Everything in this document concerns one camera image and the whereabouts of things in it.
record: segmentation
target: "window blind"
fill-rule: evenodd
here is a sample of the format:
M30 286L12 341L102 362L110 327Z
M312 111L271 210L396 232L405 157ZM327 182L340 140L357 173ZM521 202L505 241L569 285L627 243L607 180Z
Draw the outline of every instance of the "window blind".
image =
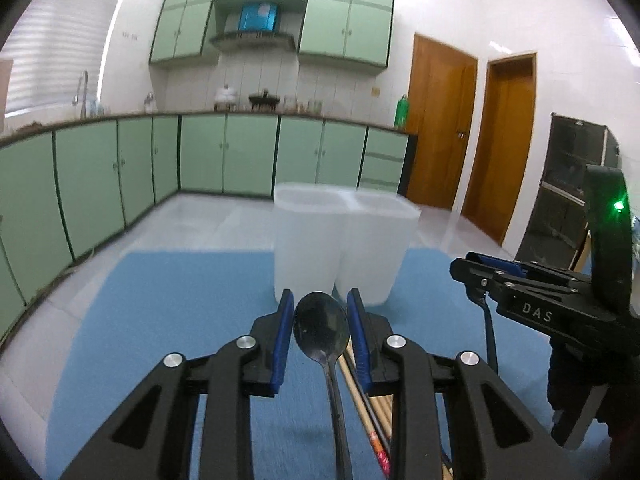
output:
M117 2L33 0L0 51L0 59L14 60L6 111L71 104L84 70L87 93L95 96Z

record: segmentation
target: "silver screw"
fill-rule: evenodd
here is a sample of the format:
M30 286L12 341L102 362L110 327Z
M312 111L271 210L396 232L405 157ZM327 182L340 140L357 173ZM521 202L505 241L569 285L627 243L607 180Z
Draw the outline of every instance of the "silver screw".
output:
M474 352L462 352L462 354L460 354L460 360L468 366L474 366L480 362L478 354Z
M386 344L391 346L391 348L402 348L406 345L406 339L401 335L393 334L386 338Z
M241 348L242 350L253 348L255 346L255 338L250 335L243 335L236 340L236 345L238 345L238 348Z
M168 354L164 356L162 364L169 368L175 368L182 364L182 356L180 354Z

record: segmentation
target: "black cabinet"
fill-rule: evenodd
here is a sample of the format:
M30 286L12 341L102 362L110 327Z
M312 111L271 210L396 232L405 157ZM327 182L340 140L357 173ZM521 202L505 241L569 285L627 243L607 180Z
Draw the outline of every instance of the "black cabinet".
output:
M587 164L617 167L615 137L606 126L553 114L540 190L517 260L573 267L587 234Z

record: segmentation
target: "tiled floor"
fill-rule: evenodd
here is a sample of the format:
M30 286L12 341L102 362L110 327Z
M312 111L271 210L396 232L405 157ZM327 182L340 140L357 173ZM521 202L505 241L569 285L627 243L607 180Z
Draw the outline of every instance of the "tiled floor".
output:
M44 476L53 395L82 318L107 275L131 251L260 251L273 248L273 202L180 195L80 265L40 305L0 356L0 416ZM511 258L465 218L424 207L413 247L452 258L478 251Z

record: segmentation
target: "green bottle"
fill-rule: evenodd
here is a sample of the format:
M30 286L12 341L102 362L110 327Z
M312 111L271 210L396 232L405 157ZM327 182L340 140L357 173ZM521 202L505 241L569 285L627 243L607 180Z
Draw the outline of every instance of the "green bottle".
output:
M402 96L402 99L398 101L396 107L396 119L394 120L394 126L398 129L404 128L406 125L406 117L409 115L409 100L406 98L406 94Z

